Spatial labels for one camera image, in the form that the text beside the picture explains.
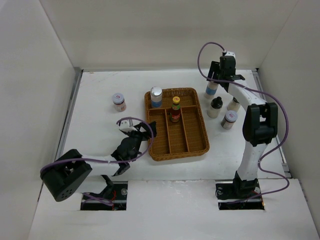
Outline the dark paste jar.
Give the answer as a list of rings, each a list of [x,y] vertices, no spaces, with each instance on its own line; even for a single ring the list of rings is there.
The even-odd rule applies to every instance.
[[[232,126],[237,121],[237,119],[238,119],[237,112],[234,110],[228,110],[221,121],[221,126],[224,129],[229,130],[232,128]]]
[[[125,102],[125,98],[123,96],[123,94],[121,93],[115,93],[112,96],[112,102],[114,104],[114,108],[118,111],[118,112],[123,112],[126,110],[126,102]]]

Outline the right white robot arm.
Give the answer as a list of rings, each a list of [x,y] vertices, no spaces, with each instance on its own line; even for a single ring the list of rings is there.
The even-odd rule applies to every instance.
[[[245,78],[236,74],[234,56],[223,54],[218,62],[211,62],[209,70],[212,74],[208,77],[220,84],[246,110],[242,126],[245,149],[231,189],[236,197],[243,198],[257,186],[258,162],[278,133],[278,106],[266,102],[256,94],[257,91],[245,86]]]

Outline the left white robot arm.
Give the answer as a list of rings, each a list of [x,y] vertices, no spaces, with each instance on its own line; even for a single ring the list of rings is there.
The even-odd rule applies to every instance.
[[[73,195],[90,175],[94,165],[118,167],[113,175],[122,175],[130,168],[130,163],[149,151],[157,136],[155,121],[148,123],[139,118],[125,117],[116,124],[126,137],[112,154],[85,156],[77,149],[71,149],[40,170],[40,178],[56,202],[62,202]]]

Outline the red sauce bottle yellow cap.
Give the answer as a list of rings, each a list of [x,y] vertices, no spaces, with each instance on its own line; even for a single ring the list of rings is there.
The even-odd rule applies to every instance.
[[[172,98],[172,105],[170,110],[170,120],[174,123],[178,122],[181,117],[181,106],[180,106],[180,98],[178,96],[174,96]]]

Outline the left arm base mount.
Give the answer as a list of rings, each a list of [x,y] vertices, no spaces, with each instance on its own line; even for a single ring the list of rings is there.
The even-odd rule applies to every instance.
[[[125,211],[127,209],[128,182],[112,181],[101,175],[105,188],[99,193],[86,192],[82,196],[81,211]]]

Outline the tall blue label jar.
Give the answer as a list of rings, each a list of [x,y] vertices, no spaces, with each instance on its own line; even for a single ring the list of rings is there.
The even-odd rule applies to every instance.
[[[209,81],[204,92],[205,98],[212,100],[218,90],[218,87],[218,83],[215,83],[214,81]]]

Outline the black knob white powder bottle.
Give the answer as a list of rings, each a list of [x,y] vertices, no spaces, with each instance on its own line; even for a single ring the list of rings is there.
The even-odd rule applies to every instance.
[[[223,106],[222,98],[220,96],[214,98],[210,102],[210,107],[207,110],[207,115],[213,119],[217,118],[220,114],[222,106]]]

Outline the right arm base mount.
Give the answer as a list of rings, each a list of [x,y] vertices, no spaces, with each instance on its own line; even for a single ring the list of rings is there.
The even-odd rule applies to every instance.
[[[264,210],[260,185],[257,179],[242,181],[234,178],[232,182],[217,182],[215,196],[219,210]]]

